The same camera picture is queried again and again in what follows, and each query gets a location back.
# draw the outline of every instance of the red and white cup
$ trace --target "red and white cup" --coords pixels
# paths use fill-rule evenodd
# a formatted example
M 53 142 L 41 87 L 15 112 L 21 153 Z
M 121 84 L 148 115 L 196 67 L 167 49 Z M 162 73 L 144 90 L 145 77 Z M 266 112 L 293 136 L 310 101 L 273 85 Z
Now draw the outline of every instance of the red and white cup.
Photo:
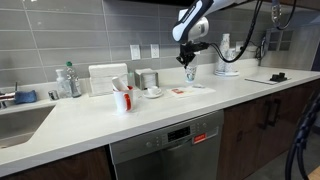
M 124 91 L 113 90 L 117 110 L 120 113 L 131 111 L 133 107 L 133 87 L 128 86 L 128 88 L 129 90 Z

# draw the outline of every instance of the robotic arm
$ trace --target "robotic arm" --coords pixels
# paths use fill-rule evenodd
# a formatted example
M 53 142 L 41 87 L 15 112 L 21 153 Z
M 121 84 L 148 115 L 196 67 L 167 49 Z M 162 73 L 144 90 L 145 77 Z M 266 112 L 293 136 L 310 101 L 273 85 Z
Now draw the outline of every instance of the robotic arm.
M 204 37 L 209 30 L 209 22 L 204 16 L 233 3 L 246 0 L 196 0 L 189 9 L 181 10 L 179 21 L 175 24 L 172 35 L 179 42 L 180 55 L 177 60 L 185 67 L 194 59 L 194 52 L 207 49 L 208 43 L 193 43 L 193 40 Z

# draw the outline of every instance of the light switch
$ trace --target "light switch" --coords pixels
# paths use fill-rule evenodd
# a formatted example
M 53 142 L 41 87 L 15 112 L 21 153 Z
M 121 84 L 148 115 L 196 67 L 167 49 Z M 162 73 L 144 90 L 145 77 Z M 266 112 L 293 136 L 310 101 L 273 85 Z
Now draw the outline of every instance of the light switch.
M 151 58 L 159 58 L 159 44 L 151 44 Z
M 130 50 L 131 50 L 131 59 L 132 60 L 141 59 L 139 45 L 130 45 Z

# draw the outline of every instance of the dishwasher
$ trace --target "dishwasher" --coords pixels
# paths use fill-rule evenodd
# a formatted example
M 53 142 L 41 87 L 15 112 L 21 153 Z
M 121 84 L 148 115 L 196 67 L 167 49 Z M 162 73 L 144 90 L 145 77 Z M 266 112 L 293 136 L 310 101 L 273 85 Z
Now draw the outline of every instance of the dishwasher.
M 214 180 L 223 111 L 110 144 L 117 180 Z

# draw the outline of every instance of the dishwasher control panel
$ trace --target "dishwasher control panel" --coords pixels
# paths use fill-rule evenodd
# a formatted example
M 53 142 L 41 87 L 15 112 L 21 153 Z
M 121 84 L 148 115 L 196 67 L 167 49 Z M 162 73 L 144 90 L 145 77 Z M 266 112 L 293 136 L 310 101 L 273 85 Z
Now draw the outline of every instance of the dishwasher control panel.
M 118 164 L 186 142 L 199 143 L 217 135 L 222 124 L 223 111 L 216 111 L 112 143 L 110 150 L 113 163 Z

